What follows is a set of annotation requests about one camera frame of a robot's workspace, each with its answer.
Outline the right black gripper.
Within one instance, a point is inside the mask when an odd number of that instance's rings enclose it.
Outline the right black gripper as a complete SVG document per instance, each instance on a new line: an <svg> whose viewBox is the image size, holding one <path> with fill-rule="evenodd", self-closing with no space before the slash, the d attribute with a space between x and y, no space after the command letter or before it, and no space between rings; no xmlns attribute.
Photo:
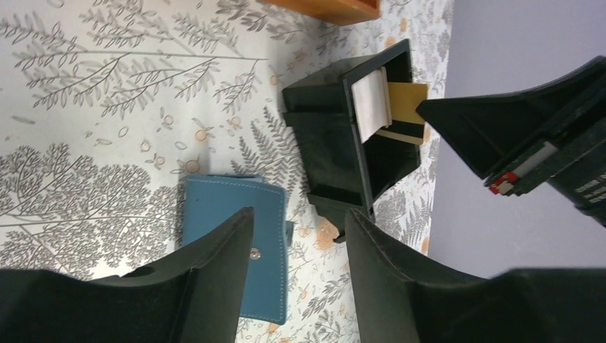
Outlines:
<svg viewBox="0 0 606 343"><path fill-rule="evenodd" d="M496 195L547 183L605 225L605 57L506 94L423 101L417 113Z"/></svg>

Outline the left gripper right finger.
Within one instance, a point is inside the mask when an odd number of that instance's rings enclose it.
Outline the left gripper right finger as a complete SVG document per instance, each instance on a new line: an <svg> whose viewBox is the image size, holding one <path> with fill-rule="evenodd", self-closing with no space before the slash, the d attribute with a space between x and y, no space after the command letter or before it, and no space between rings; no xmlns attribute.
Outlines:
<svg viewBox="0 0 606 343"><path fill-rule="evenodd" d="M362 342L603 342L605 270L450 268L353 209L347 255Z"/></svg>

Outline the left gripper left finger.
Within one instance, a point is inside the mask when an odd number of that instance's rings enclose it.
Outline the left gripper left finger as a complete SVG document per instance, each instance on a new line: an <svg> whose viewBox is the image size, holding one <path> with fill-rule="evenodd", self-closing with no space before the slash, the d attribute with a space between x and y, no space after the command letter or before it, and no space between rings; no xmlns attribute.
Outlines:
<svg viewBox="0 0 606 343"><path fill-rule="evenodd" d="M3 342L233 342L252 246L245 207L124 276L1 270Z"/></svg>

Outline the gold black credit card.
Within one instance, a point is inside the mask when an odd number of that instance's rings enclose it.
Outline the gold black credit card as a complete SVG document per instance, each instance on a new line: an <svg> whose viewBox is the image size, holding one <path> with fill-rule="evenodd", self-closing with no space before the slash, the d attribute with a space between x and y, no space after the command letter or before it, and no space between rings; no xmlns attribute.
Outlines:
<svg viewBox="0 0 606 343"><path fill-rule="evenodd" d="M425 120L417 113L417 107L428 96L427 84L388 82L391 124L381 128L376 135L410 144L425 142Z"/></svg>

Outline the orange compartment tray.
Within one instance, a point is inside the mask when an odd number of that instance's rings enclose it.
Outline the orange compartment tray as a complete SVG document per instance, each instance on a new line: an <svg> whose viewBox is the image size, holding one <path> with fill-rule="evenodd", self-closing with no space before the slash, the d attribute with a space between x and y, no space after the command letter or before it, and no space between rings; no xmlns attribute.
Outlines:
<svg viewBox="0 0 606 343"><path fill-rule="evenodd" d="M264 3L339 26L372 21L381 16L380 0L268 0Z"/></svg>

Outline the white card in box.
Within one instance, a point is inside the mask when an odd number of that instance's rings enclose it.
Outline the white card in box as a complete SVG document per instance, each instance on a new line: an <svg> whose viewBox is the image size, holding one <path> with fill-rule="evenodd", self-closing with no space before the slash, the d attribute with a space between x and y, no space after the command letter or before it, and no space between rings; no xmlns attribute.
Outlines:
<svg viewBox="0 0 606 343"><path fill-rule="evenodd" d="M392 124L387 70L384 66L353 83L352 98L362 143Z"/></svg>

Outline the black card box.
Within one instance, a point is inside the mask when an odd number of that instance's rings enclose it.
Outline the black card box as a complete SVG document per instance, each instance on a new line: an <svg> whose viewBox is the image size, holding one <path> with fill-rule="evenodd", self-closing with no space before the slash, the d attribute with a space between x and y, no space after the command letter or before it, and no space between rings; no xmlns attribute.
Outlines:
<svg viewBox="0 0 606 343"><path fill-rule="evenodd" d="M377 54L341 59L285 87L283 118L294 131L309 203L345 241L344 216L358 209L374 218L374 202L420 166L419 147L374 135L362 141L352 85L381 67L387 79L412 81L409 40Z"/></svg>

